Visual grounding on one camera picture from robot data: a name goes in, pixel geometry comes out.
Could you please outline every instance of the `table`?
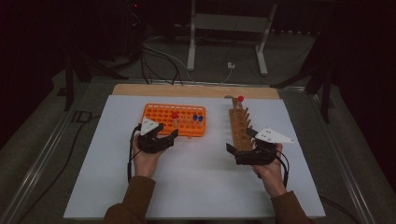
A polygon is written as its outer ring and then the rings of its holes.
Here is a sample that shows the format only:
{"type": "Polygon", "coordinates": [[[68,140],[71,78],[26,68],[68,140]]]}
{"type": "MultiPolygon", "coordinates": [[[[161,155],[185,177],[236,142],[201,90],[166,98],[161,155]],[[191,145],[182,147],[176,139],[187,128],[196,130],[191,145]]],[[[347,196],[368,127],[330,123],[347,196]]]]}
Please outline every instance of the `table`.
{"type": "Polygon", "coordinates": [[[107,99],[64,217],[103,218],[109,206],[121,202],[128,187],[129,139],[140,122],[144,105],[153,101],[205,106],[206,132],[199,138],[178,137],[175,145],[162,154],[153,177],[157,186],[148,219],[273,217],[260,179],[249,166],[236,165],[226,151],[225,144],[233,143],[228,118],[232,104],[224,98],[226,95],[244,95],[253,128],[265,123],[295,140],[284,147],[290,162],[288,190],[294,190],[309,217],[325,216],[288,112],[276,90],[119,84],[107,99]]]}
{"type": "Polygon", "coordinates": [[[277,4],[272,4],[268,17],[246,17],[246,16],[230,16],[218,14],[196,13],[195,0],[191,0],[191,32],[190,32],[190,48],[189,58],[187,60],[187,69],[194,70],[195,62],[195,29],[209,30],[227,30],[227,31],[243,31],[262,33],[262,42],[256,45],[257,61],[260,67],[260,74],[267,75],[268,69],[265,64],[262,51],[270,33],[271,24],[276,12],[277,4]]]}

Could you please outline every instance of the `hand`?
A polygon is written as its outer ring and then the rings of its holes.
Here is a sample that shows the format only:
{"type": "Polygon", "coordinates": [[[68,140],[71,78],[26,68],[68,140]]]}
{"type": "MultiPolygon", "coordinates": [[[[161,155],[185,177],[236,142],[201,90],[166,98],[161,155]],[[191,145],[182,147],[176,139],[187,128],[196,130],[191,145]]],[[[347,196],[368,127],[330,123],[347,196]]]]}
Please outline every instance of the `hand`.
{"type": "MultiPolygon", "coordinates": [[[[280,158],[283,146],[276,144],[277,156],[280,158]]],[[[268,165],[253,165],[253,171],[260,174],[262,183],[267,193],[274,198],[287,193],[286,187],[283,185],[280,161],[275,159],[268,165]]]]}
{"type": "Polygon", "coordinates": [[[141,175],[148,178],[152,178],[155,169],[157,168],[157,161],[160,158],[163,151],[157,152],[155,154],[149,154],[144,151],[140,151],[137,146],[137,137],[139,134],[134,136],[134,141],[132,147],[134,149],[134,155],[139,153],[134,157],[134,175],[141,175]]]}

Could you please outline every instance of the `white tabletop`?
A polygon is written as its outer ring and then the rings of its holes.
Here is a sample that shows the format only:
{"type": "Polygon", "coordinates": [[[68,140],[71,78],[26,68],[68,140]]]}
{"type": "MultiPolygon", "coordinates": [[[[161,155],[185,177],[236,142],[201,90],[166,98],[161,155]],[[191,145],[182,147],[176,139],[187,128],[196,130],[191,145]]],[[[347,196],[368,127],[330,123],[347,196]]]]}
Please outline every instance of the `white tabletop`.
{"type": "MultiPolygon", "coordinates": [[[[128,187],[129,140],[147,103],[202,105],[206,108],[203,137],[179,136],[160,157],[157,182],[147,218],[260,218],[274,211],[262,182],[250,166],[236,165],[226,151],[233,144],[230,99],[110,95],[92,139],[65,218],[103,218],[120,203],[128,187]]],[[[292,138],[284,144],[290,162],[288,190],[294,190],[309,217],[324,217],[318,192],[282,100],[246,99],[256,131],[270,127],[292,138]]]]}

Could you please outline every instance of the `person's left hand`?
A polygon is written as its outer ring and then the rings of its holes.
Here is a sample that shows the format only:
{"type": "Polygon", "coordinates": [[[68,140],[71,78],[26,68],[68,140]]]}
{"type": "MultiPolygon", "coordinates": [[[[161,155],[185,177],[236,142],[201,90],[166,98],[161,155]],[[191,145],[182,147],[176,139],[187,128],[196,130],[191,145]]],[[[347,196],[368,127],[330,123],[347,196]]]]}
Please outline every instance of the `person's left hand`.
{"type": "Polygon", "coordinates": [[[164,150],[157,152],[155,154],[149,154],[144,151],[140,151],[140,149],[137,146],[138,135],[139,134],[134,136],[134,141],[132,144],[134,155],[136,155],[136,153],[139,153],[134,157],[134,175],[141,175],[148,178],[152,178],[155,169],[157,168],[157,161],[160,158],[161,154],[163,154],[164,150]]]}

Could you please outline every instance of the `dark background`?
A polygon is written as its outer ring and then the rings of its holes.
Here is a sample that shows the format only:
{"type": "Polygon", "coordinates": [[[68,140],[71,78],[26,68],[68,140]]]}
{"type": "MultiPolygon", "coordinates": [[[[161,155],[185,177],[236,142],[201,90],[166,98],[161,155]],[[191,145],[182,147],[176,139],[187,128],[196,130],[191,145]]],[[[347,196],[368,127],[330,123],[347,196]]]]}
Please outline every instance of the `dark background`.
{"type": "MultiPolygon", "coordinates": [[[[117,55],[137,53],[130,42],[133,40],[127,37],[137,22],[131,11],[141,19],[138,22],[148,23],[167,36],[175,34],[174,24],[189,23],[189,1],[133,3],[137,7],[104,0],[2,2],[0,147],[52,91],[51,78],[64,70],[64,51],[70,46],[95,59],[112,60],[117,55]]],[[[218,1],[197,4],[197,9],[207,12],[219,9],[218,1]]],[[[258,16],[260,12],[253,9],[257,7],[268,5],[228,1],[221,11],[258,16]]],[[[340,88],[394,189],[395,13],[392,0],[282,1],[272,27],[277,34],[292,31],[318,37],[302,70],[323,62],[333,64],[332,84],[340,88]]]]}

